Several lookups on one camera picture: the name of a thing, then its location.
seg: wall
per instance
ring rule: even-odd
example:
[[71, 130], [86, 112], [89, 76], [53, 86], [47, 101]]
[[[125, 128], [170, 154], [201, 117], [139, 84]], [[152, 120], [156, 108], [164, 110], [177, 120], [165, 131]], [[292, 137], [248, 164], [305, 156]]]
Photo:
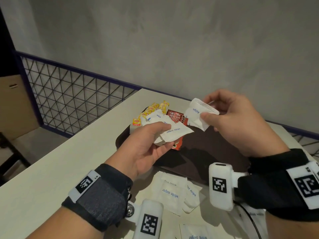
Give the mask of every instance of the wall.
[[228, 88], [319, 133], [317, 0], [29, 2], [20, 25], [4, 12], [19, 51], [190, 99]]

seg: cable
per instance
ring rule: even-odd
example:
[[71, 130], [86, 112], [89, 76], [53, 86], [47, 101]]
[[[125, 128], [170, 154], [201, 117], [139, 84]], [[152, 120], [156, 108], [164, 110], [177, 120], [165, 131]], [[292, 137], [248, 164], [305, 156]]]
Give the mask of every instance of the cable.
[[260, 233], [259, 233], [259, 231], [258, 231], [258, 228], [257, 228], [257, 226], [256, 226], [256, 224], [255, 224], [253, 218], [250, 216], [249, 212], [248, 212], [248, 211], [245, 209], [245, 207], [243, 207], [239, 202], [234, 201], [234, 204], [240, 206], [240, 207], [244, 210], [244, 212], [246, 212], [246, 214], [248, 215], [249, 219], [251, 220], [251, 223], [253, 223], [253, 226], [254, 226], [254, 228], [255, 228], [255, 230], [256, 230], [256, 232], [257, 232], [258, 238], [259, 238], [259, 239], [262, 239], [262, 238], [261, 238], [261, 235], [260, 235]]

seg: finger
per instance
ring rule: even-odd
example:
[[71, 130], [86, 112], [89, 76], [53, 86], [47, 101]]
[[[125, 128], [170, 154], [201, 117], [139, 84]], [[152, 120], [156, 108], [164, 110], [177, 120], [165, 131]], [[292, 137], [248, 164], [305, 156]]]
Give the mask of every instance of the finger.
[[214, 103], [211, 105], [213, 108], [217, 109], [218, 111], [227, 111], [229, 108], [229, 104], [223, 102], [223, 101], [214, 101]]
[[218, 101], [218, 100], [221, 100], [225, 103], [231, 103], [232, 99], [235, 96], [237, 96], [237, 94], [234, 92], [231, 92], [231, 91], [226, 90], [226, 89], [218, 89], [218, 90], [214, 91], [213, 93], [205, 96], [203, 101], [207, 104], [212, 102], [212, 101]]
[[159, 146], [158, 148], [156, 148], [157, 151], [157, 155], [159, 159], [162, 155], [164, 155], [167, 151], [169, 151], [174, 145], [174, 142], [167, 142], [162, 146]]
[[211, 126], [218, 126], [219, 120], [222, 116], [216, 115], [216, 114], [211, 114], [208, 112], [202, 112], [200, 114], [201, 119], [203, 119], [207, 124]]
[[147, 124], [144, 127], [148, 129], [151, 134], [162, 133], [169, 130], [172, 126], [164, 122], [154, 122], [152, 124]]

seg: blue metal frame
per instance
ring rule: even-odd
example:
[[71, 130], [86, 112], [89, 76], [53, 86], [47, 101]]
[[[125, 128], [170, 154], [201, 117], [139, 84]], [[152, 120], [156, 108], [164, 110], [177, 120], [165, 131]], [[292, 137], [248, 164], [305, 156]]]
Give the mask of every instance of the blue metal frame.
[[[69, 65], [65, 65], [65, 64], [61, 64], [61, 63], [58, 63], [58, 62], [55, 62], [55, 61], [43, 59], [43, 58], [40, 58], [38, 56], [30, 55], [30, 54], [19, 52], [19, 51], [15, 51], [15, 50], [13, 52], [16, 55], [16, 60], [17, 60], [17, 64], [18, 64], [21, 76], [22, 76], [22, 80], [23, 80], [24, 85], [26, 87], [26, 90], [28, 92], [30, 101], [32, 103], [32, 107], [34, 109], [34, 113], [35, 113], [35, 115], [36, 115], [36, 117], [38, 119], [39, 124], [43, 128], [48, 129], [48, 130], [50, 130], [52, 132], [56, 132], [56, 133], [58, 133], [58, 134], [60, 134], [62, 136], [65, 136], [67, 138], [72, 137], [72, 135], [70, 135], [70, 134], [68, 134], [66, 132], [62, 132], [62, 131], [60, 131], [58, 129], [54, 129], [54, 128], [52, 128], [52, 127], [50, 127], [48, 125], [45, 125], [43, 123], [43, 119], [42, 119], [41, 113], [39, 111], [37, 102], [35, 100], [32, 88], [30, 86], [27, 74], [25, 72], [25, 68], [23, 66], [21, 57], [28, 58], [28, 59], [31, 59], [31, 60], [35, 60], [35, 61], [38, 61], [38, 62], [42, 62], [42, 63], [48, 64], [48, 65], [56, 66], [56, 67], [59, 67], [59, 68], [65, 69], [65, 70], [72, 71], [72, 72], [80, 73], [82, 75], [90, 76], [90, 77], [93, 77], [95, 79], [99, 79], [99, 80], [103, 80], [103, 81], [110, 82], [110, 83], [113, 83], [113, 84], [117, 84], [117, 85], [121, 85], [121, 86], [124, 86], [124, 87], [128, 87], [128, 88], [131, 88], [131, 89], [134, 89], [134, 90], [140, 90], [141, 88], [144, 88], [144, 89], [148, 89], [148, 90], [151, 90], [151, 91], [159, 92], [159, 93], [162, 93], [162, 94], [166, 94], [166, 95], [169, 95], [169, 96], [173, 96], [173, 97], [177, 97], [177, 98], [181, 98], [181, 99], [190, 101], [189, 99], [185, 99], [185, 98], [180, 97], [180, 96], [174, 96], [174, 95], [171, 95], [171, 94], [168, 94], [168, 93], [165, 93], [165, 92], [161, 92], [161, 91], [157, 91], [157, 90], [154, 90], [154, 89], [149, 89], [149, 88], [146, 88], [146, 87], [134, 85], [134, 84], [131, 84], [131, 83], [128, 83], [128, 82], [124, 82], [124, 81], [121, 81], [121, 80], [116, 80], [116, 79], [108, 77], [108, 76], [99, 75], [99, 74], [94, 73], [94, 72], [82, 70], [82, 69], [79, 69], [79, 68], [76, 68], [76, 67], [72, 67], [72, 66], [69, 66]], [[303, 129], [300, 129], [300, 128], [291, 127], [291, 126], [288, 126], [288, 125], [285, 125], [285, 124], [281, 124], [281, 123], [277, 123], [277, 122], [272, 122], [272, 121], [268, 121], [268, 122], [283, 126], [288, 132], [319, 140], [319, 134], [318, 133], [306, 131], [306, 130], [303, 130]]]

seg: table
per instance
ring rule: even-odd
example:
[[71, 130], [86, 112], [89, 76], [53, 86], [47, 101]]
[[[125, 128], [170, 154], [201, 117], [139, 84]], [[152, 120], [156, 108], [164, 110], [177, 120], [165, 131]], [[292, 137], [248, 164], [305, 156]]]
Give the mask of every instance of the table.
[[[169, 108], [180, 112], [189, 105], [187, 100], [141, 89], [0, 187], [0, 238], [23, 239], [38, 228], [88, 171], [116, 151], [115, 139], [139, 111], [162, 100], [169, 101]], [[270, 125], [290, 148], [301, 148], [282, 126]], [[132, 193], [136, 194], [136, 203], [151, 198], [150, 183], [155, 171], [152, 169], [135, 181]], [[203, 186], [202, 192], [208, 195], [208, 187]], [[228, 213], [212, 207], [208, 199], [181, 217], [164, 211], [160, 238], [174, 238], [179, 223], [209, 225], [214, 238], [247, 238]], [[131, 222], [123, 221], [119, 229], [112, 227], [107, 231], [107, 238], [132, 238], [134, 228]]]

